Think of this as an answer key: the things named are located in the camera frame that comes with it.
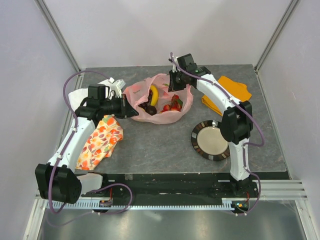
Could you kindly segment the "pink plastic bag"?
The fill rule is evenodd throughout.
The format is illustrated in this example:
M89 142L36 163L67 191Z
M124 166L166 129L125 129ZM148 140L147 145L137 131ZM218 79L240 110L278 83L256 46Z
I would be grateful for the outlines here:
M164 73L148 77L142 81L138 81L125 88L124 94L130 105L138 112L138 116L132 117L134 121L147 122L157 125L172 124L180 120L190 109L193 104L194 96L191 93L191 86L175 92L169 92L168 87L170 77ZM148 100L150 86L155 86L158 90L158 101L155 105L157 113L150 115L141 107L140 104ZM182 101L181 111L169 110L161 113L163 107L171 102L173 95L178 95Z

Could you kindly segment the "yellow fake banana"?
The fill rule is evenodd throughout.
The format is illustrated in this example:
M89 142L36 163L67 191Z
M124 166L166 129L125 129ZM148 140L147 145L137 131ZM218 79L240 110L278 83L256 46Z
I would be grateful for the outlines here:
M158 98L159 98L158 89L154 85L151 85L149 88L149 91L151 92L150 105L155 106L157 104Z

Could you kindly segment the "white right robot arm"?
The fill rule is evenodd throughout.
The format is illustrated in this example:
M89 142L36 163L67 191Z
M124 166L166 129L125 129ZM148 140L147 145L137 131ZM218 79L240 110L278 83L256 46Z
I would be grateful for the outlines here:
M242 196L251 183L248 166L248 143L253 129L251 104L229 93L208 68L197 66L190 53L175 57L171 52L169 61L173 64L169 71L170 92L192 86L206 95L222 113L219 129L228 142L231 162L229 191L235 197Z

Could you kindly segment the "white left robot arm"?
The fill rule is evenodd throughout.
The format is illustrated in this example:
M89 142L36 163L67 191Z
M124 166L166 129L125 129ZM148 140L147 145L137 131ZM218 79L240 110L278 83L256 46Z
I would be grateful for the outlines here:
M75 110L75 119L57 152L46 164L37 165L35 177L43 199L74 204L81 195L91 191L99 197L109 193L110 185L100 173L80 176L74 173L85 142L105 115L125 119L139 114L124 93L108 97L108 89L103 84L88 87L88 96Z

